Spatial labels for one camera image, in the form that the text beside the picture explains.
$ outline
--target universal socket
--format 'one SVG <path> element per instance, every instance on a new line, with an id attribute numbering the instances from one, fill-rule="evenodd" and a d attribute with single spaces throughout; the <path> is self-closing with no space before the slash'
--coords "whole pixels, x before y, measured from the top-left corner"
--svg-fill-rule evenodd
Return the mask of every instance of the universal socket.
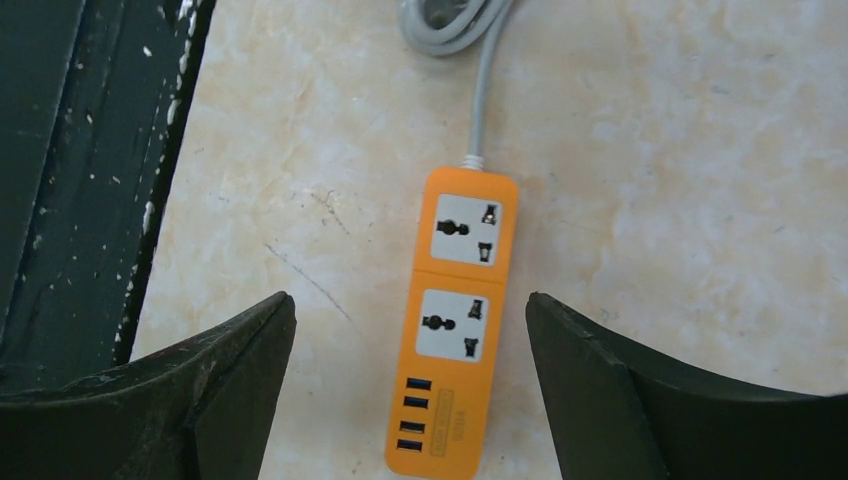
<path id="1" fill-rule="evenodd" d="M 490 267 L 497 260 L 502 211 L 499 202 L 441 194 L 436 206 L 430 256 Z"/>
<path id="2" fill-rule="evenodd" d="M 419 355 L 478 362 L 483 352 L 488 300 L 474 295 L 429 289 L 421 301 L 422 324 L 415 351 Z M 453 322 L 453 328 L 433 328 L 433 318 Z"/>

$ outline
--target marble floor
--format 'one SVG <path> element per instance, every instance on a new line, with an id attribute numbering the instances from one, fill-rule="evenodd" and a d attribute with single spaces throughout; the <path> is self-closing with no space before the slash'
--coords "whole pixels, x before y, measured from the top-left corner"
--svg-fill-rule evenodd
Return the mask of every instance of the marble floor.
<path id="1" fill-rule="evenodd" d="M 551 293 L 731 377 L 848 390 L 848 3 L 520 0 L 484 154 L 522 203 L 481 479 L 559 478 L 523 318 Z M 427 174 L 476 52 L 385 0 L 218 0 L 134 358 L 278 290 L 298 330 L 262 479 L 382 447 Z"/>

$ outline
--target orange power strip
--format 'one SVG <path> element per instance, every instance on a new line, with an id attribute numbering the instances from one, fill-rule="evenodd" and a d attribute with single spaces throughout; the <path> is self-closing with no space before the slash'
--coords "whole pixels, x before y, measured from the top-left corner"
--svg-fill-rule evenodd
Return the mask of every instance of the orange power strip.
<path id="1" fill-rule="evenodd" d="M 386 439 L 395 473 L 477 472 L 518 192 L 508 177 L 463 168 L 427 180 Z"/>

